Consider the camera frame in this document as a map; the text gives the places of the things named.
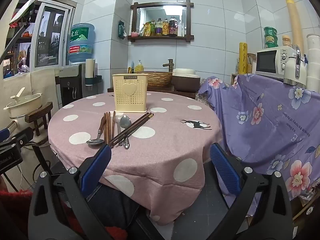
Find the slim steel spoon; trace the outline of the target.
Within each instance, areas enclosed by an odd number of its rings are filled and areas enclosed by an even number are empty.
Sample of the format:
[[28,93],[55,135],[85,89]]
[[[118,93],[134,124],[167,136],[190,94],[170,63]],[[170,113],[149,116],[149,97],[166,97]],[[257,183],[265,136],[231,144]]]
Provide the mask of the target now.
[[122,117],[123,117],[123,115],[118,115],[117,113],[114,114],[114,116],[113,116],[114,122],[117,124],[117,134],[121,133],[120,121],[121,121]]

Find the large steel spoon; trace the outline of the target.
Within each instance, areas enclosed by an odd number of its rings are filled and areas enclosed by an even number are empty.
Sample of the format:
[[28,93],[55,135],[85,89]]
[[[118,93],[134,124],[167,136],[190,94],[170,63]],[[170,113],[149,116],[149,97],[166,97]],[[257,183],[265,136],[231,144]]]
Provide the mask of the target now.
[[[120,126],[123,129],[127,129],[131,126],[131,119],[127,115],[123,115],[120,120]],[[120,143],[119,146],[123,146],[126,150],[130,148],[129,138],[125,137]]]

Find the cream pot with lid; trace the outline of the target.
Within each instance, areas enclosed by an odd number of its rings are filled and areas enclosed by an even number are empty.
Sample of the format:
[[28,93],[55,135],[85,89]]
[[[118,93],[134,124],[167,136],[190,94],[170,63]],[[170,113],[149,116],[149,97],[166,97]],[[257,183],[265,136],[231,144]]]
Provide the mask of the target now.
[[11,119],[21,118],[42,107],[41,93],[22,95],[24,90],[25,87],[22,87],[16,95],[11,96],[13,102],[3,108]]

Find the window with frame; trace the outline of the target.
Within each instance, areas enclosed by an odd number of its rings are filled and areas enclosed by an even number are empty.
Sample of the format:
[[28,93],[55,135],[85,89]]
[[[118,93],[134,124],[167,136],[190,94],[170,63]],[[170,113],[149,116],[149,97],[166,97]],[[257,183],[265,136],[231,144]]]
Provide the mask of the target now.
[[54,0],[36,0],[31,11],[9,25],[6,45],[26,23],[2,61],[3,77],[67,64],[66,43],[74,8]]

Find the yellow rolled packet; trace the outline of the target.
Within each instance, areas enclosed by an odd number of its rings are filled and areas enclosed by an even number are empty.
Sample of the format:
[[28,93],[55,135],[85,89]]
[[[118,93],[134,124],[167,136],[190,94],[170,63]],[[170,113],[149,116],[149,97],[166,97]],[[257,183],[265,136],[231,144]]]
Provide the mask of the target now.
[[238,74],[247,74],[247,43],[239,43],[239,66]]

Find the cream plastic utensil holder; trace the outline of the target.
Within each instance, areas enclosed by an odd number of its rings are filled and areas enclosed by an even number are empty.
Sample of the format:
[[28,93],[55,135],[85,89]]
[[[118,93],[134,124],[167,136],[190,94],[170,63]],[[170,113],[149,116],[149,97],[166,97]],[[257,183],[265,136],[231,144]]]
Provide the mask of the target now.
[[148,74],[113,74],[116,112],[145,113]]

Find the green stacked cups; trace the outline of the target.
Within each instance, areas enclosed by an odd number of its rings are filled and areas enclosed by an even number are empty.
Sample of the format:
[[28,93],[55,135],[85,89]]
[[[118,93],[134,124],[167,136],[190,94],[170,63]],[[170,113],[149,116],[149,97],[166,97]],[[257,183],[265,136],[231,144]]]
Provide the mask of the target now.
[[265,48],[278,46],[277,30],[274,27],[264,28]]

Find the wooden handled steel spoon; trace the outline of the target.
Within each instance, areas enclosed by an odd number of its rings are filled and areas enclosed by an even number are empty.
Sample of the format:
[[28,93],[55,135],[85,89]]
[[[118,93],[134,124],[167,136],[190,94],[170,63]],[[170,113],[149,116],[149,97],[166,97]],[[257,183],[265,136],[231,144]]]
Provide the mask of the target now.
[[95,139],[89,139],[88,141],[86,141],[86,143],[88,145],[100,145],[100,144],[102,144],[104,142],[104,140],[101,139],[101,135],[103,133],[103,129],[104,129],[105,123],[106,123],[106,117],[103,116],[101,121],[100,121],[100,126],[99,126],[99,129],[98,129],[97,137]]

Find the white microwave oven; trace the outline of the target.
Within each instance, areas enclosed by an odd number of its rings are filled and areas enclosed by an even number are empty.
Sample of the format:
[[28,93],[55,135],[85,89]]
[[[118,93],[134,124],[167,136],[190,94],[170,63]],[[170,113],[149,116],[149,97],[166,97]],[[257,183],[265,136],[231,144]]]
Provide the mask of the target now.
[[266,48],[257,52],[255,73],[274,79],[283,79],[285,64],[289,57],[296,56],[296,51],[290,46]]

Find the brown white rice cooker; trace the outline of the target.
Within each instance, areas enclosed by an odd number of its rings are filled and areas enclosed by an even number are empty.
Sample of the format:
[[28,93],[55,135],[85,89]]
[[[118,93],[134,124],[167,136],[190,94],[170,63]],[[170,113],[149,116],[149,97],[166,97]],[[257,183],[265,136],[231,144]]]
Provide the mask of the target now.
[[199,90],[201,77],[195,70],[176,68],[172,72],[171,83],[176,91],[195,93]]

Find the blue water jug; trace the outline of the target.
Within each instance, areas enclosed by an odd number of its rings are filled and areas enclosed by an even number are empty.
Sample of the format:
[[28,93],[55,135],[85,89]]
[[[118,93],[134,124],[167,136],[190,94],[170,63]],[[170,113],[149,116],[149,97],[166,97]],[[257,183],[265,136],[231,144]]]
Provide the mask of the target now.
[[92,58],[95,41],[94,25],[77,23],[71,27],[68,37],[68,60],[70,63],[85,62]]

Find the white electric kettle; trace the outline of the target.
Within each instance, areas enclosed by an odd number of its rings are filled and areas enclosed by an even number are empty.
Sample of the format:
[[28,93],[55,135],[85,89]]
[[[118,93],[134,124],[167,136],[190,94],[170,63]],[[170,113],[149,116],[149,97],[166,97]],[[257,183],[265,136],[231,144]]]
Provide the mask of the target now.
[[285,63],[283,83],[300,88],[306,87],[306,64],[301,55],[301,49],[295,45],[295,52],[288,57]]

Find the dark soy sauce bottle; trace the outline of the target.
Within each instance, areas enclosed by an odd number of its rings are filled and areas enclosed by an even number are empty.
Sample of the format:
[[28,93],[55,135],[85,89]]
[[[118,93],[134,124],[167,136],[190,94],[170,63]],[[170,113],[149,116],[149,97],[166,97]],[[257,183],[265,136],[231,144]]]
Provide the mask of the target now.
[[169,36],[177,36],[178,34],[178,23],[176,18],[172,17],[169,21]]

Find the small wooden stool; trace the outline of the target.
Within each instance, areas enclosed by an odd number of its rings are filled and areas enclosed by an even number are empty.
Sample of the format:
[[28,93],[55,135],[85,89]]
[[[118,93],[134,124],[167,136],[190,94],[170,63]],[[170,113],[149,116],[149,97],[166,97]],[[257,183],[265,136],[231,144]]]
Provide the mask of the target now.
[[36,136],[40,136],[40,127],[43,126],[45,130],[48,129],[48,123],[51,120],[51,110],[53,109],[53,103],[47,102],[41,108],[27,114],[24,117],[24,120],[28,124],[33,124],[33,130],[36,133]]

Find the dark chopstick gold band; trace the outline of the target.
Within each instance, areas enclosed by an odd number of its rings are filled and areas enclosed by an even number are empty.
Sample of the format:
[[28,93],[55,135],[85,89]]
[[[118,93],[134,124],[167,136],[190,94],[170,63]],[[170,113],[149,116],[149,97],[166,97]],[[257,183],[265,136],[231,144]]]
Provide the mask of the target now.
[[128,137],[130,134],[135,132],[137,129],[139,129],[142,125],[144,125],[149,119],[151,119],[154,116],[153,113],[147,112],[143,116],[141,116],[139,119],[137,119],[131,126],[127,129],[124,129],[121,131],[120,134],[115,136],[111,141],[109,146],[112,148],[114,145],[118,144],[122,139],[125,137]]

